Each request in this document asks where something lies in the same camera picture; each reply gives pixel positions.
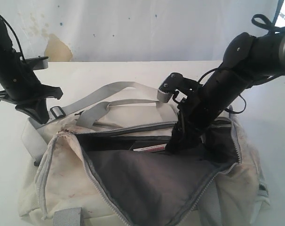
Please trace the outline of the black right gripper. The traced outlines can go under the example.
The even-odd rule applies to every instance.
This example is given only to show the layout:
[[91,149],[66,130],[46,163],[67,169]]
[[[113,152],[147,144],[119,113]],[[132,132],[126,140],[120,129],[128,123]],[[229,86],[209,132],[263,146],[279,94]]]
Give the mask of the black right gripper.
[[241,113],[230,108],[241,95],[241,74],[230,68],[215,68],[210,72],[213,74],[204,85],[178,102],[178,122],[165,147],[166,152],[178,154],[197,147],[201,143],[200,136],[223,111]]

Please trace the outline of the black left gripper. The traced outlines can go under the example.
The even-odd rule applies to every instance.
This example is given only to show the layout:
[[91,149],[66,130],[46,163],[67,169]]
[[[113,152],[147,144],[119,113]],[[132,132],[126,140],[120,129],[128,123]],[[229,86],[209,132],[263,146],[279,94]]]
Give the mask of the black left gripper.
[[0,101],[16,106],[39,124],[48,122],[46,98],[60,99],[60,87],[44,85],[33,70],[18,57],[0,56]]

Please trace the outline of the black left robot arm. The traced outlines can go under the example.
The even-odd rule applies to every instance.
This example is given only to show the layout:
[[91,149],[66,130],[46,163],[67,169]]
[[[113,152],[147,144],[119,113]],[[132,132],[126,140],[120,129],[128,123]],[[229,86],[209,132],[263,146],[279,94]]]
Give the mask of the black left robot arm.
[[22,112],[39,124],[46,124],[50,117],[55,119],[66,114],[59,106],[47,109],[46,99],[59,100],[63,96],[60,87],[44,85],[34,73],[48,67],[48,57],[38,56],[26,59],[22,50],[13,48],[8,31],[13,30],[10,24],[0,15],[0,102],[15,105]]

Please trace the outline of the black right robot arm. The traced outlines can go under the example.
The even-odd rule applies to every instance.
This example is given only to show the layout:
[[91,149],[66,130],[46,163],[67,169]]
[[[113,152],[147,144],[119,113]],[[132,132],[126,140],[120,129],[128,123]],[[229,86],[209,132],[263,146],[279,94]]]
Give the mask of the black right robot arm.
[[198,146],[201,136],[222,112],[231,112],[230,104],[241,93],[285,75],[285,32],[255,37],[246,32],[227,47],[222,63],[204,74],[205,84],[170,74],[159,91],[164,100],[178,102],[178,121],[166,146],[170,153]]

